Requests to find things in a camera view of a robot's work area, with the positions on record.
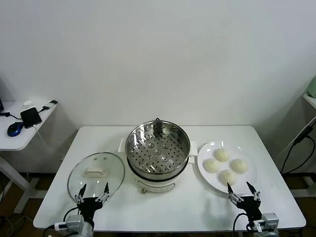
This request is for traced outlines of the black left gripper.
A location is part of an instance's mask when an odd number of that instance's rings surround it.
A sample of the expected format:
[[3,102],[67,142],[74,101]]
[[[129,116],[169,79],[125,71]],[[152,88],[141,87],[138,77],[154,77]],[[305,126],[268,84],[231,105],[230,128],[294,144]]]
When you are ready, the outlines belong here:
[[75,202],[79,209],[80,215],[83,216],[85,222],[93,222],[94,214],[97,210],[103,207],[102,203],[105,203],[109,197],[109,183],[106,183],[104,192],[100,197],[86,197],[83,198],[86,190],[86,184],[80,189],[79,193],[75,195]]

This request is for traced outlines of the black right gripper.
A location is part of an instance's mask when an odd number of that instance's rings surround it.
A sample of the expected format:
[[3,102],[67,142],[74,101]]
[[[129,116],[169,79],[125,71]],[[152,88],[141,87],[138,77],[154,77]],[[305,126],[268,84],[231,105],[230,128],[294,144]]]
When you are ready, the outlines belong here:
[[227,183],[229,200],[231,203],[237,203],[237,208],[245,211],[249,222],[257,221],[262,218],[262,213],[259,209],[261,200],[260,192],[256,191],[255,187],[249,182],[246,182],[249,190],[253,196],[240,197],[233,192],[233,189],[229,183]]

